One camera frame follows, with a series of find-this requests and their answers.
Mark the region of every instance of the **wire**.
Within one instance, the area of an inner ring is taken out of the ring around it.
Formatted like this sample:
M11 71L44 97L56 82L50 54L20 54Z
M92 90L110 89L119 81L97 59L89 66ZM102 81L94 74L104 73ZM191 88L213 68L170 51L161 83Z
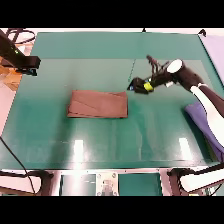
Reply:
M218 190L219 190L219 188L222 186L222 184L220 184L216 189L215 189L215 191L212 193L212 194L210 194L210 195L208 195L208 196L212 196L212 195L214 195Z
M17 156L12 152L12 150L8 147L8 145L7 145L7 144L5 143L5 141L2 139L2 136L0 136L0 140L1 140L1 142L3 143L3 145L8 149L8 151L11 153L11 155L12 155L12 156L16 159L16 161L20 164L20 166L24 169L24 171L25 171L27 177L28 177L29 180L30 180L30 185L31 185L31 187L32 187L33 194L34 194L35 196L37 196L37 195L36 195L36 192L35 192L35 190L34 190L34 187L33 187L33 182L32 182L32 180L31 180L31 178L30 178L30 176L29 176L29 174L28 174L28 172L27 172L25 166L24 166L24 165L22 164L22 162L17 158Z

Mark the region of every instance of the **green tabletop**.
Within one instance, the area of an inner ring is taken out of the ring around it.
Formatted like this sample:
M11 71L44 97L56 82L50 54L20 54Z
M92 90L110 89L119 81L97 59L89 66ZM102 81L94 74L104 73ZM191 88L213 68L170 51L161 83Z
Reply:
M23 76L3 139L27 169L106 169L211 164L204 138L183 108L196 99L178 86L148 96L127 92L128 118L67 118L73 89L125 91L146 77L146 54L181 58L223 96L217 73L197 35L161 33L39 33L32 55L37 77ZM76 140L83 147L74 148ZM0 168L20 168L0 145Z

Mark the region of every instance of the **brown fabric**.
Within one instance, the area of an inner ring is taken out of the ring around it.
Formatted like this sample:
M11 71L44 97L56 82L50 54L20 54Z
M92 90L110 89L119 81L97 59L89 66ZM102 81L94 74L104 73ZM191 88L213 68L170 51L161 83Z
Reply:
M128 116L126 92L73 90L68 117L121 118Z

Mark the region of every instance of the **brown cloth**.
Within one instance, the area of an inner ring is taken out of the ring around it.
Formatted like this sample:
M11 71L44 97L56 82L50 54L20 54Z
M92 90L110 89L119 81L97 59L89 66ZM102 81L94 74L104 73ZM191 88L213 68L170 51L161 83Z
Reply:
M127 102L126 92L73 90L67 116L89 118L128 117Z

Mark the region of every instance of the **yellow tape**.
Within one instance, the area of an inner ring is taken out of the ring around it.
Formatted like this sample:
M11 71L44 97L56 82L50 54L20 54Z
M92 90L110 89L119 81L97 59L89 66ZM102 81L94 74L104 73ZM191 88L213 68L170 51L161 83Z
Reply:
M151 86L151 84L150 84L149 82L146 82L146 83L144 84L144 87L145 87L145 89L146 89L147 91L151 91L151 90L153 90L153 87Z

